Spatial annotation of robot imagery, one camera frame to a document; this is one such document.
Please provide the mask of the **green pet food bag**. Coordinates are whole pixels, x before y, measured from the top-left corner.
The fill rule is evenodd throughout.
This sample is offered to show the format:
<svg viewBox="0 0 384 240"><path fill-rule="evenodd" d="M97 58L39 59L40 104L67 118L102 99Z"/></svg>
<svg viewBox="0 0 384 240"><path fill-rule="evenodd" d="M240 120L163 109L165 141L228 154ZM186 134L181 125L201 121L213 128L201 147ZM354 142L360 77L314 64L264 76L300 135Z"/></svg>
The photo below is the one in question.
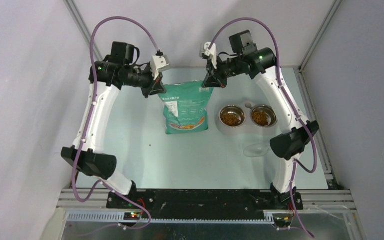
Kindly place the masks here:
<svg viewBox="0 0 384 240"><path fill-rule="evenodd" d="M167 135L202 132L208 129L206 106L212 87L202 87L201 80L167 84L166 93L158 96L164 104L165 133Z"/></svg>

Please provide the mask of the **clear plastic scoop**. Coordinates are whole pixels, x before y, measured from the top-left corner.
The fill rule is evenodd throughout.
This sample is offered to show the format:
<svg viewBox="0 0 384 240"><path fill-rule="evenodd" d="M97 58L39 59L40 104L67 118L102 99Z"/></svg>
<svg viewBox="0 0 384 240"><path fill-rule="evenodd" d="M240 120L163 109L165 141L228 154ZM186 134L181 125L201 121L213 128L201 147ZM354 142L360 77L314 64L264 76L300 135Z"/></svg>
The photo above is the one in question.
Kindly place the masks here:
<svg viewBox="0 0 384 240"><path fill-rule="evenodd" d="M243 149L243 155L248 158L263 157L271 151L267 143L254 143Z"/></svg>

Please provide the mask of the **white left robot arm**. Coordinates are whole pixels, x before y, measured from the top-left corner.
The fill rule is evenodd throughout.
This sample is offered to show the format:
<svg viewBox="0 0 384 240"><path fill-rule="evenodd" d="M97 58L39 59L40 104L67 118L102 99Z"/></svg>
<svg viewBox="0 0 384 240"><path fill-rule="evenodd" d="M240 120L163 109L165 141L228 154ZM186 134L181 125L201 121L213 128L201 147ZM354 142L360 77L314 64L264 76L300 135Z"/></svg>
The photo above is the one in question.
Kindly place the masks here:
<svg viewBox="0 0 384 240"><path fill-rule="evenodd" d="M135 54L140 54L140 51L134 45L115 41L111 53L102 61L93 63L88 101L80 129L72 145L61 149L61 157L77 171L97 178L120 193L118 201L125 208L136 206L138 195L130 190L133 181L116 169L116 157L103 152L111 109L123 86L140 88L145 98L165 93L162 71L170 67L167 56L157 51L141 69L133 59Z"/></svg>

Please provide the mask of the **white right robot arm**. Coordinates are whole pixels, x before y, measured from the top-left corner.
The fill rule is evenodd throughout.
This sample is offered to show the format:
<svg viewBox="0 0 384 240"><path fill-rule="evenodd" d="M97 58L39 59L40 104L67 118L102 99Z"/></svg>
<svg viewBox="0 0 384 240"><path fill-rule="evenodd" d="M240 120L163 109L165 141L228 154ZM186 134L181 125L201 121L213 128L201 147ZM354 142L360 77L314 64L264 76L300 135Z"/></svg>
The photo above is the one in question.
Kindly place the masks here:
<svg viewBox="0 0 384 240"><path fill-rule="evenodd" d="M202 44L199 56L207 61L207 74L202 87L225 88L227 79L246 74L263 91L277 116L281 133L270 139L269 145L280 162L270 185L270 203L276 209L297 209L295 187L296 168L313 173L317 168L317 148L314 135L319 130L316 120L298 108L274 52L257 48L249 30L229 37L233 57L222 60L212 42Z"/></svg>

